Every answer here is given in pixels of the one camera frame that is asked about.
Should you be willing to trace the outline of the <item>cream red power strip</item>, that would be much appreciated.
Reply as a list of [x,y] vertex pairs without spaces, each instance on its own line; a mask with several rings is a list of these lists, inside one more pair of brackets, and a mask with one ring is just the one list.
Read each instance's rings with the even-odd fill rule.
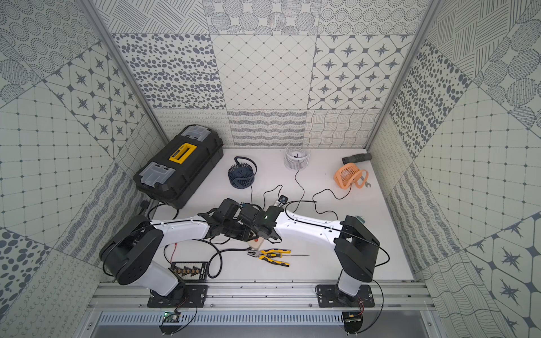
[[263,243],[265,242],[265,239],[262,238],[262,237],[258,237],[256,239],[253,239],[253,240],[250,240],[248,242],[248,245],[253,249],[253,250],[256,250],[258,251],[261,246],[263,245]]

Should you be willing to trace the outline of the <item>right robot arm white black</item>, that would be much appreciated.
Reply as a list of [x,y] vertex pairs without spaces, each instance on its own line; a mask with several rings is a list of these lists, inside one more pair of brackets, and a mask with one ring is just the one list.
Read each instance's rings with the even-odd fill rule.
[[359,218],[324,221],[271,206],[250,216],[246,224],[264,239],[297,237],[334,251],[342,269],[337,289],[343,295],[353,297],[362,283],[373,280],[380,242]]

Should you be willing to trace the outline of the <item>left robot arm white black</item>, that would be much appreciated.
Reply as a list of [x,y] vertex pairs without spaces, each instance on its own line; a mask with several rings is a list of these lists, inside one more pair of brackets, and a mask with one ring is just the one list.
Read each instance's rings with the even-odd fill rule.
[[191,218],[157,221],[137,215],[102,247],[102,267],[120,285],[137,284],[170,297],[183,282],[170,269],[153,262],[156,252],[171,244],[218,235],[241,242],[256,239],[254,231],[235,217],[239,210],[237,202],[226,199],[220,207]]

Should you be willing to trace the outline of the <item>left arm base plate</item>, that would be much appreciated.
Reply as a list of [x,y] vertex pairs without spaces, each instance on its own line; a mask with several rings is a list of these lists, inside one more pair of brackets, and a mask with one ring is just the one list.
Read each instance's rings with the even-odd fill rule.
[[169,295],[162,296],[151,290],[148,308],[203,308],[208,292],[205,284],[177,286]]

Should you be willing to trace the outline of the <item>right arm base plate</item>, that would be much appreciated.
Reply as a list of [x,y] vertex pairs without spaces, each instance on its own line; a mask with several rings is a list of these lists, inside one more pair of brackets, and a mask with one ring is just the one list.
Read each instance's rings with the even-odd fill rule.
[[359,306],[373,308],[375,306],[372,289],[368,284],[362,284],[355,296],[339,291],[335,284],[318,284],[314,291],[320,308],[358,308]]

